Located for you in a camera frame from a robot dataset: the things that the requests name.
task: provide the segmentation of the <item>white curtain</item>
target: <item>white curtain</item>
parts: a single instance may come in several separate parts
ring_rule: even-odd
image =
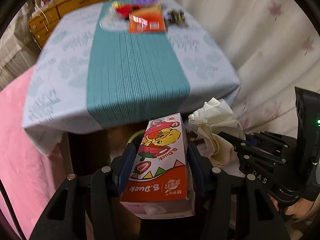
[[[241,80],[232,105],[246,132],[297,136],[294,87],[320,91],[320,39],[294,0],[176,0],[210,33]]]

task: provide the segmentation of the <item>white tissue paper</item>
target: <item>white tissue paper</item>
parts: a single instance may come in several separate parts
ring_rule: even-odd
[[[189,125],[193,132],[204,139],[206,151],[202,153],[212,165],[226,166],[231,160],[233,145],[217,134],[225,132],[242,140],[245,135],[228,104],[212,98],[204,106],[189,115]]]

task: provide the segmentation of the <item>pink triangle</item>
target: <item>pink triangle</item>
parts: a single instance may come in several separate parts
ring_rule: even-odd
[[[173,167],[180,167],[180,166],[184,166],[184,164],[182,162],[176,160]]]

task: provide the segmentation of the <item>pink bedding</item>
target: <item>pink bedding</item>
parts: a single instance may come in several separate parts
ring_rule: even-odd
[[[0,178],[27,239],[66,177],[59,147],[50,156],[44,156],[21,128],[33,71],[34,67],[30,68],[0,93]],[[1,194],[0,209],[16,231]]]

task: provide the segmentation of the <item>b.duck box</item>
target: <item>b.duck box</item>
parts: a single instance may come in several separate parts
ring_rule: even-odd
[[[150,121],[121,196],[122,205],[140,218],[192,216],[195,193],[186,150],[180,114]]]

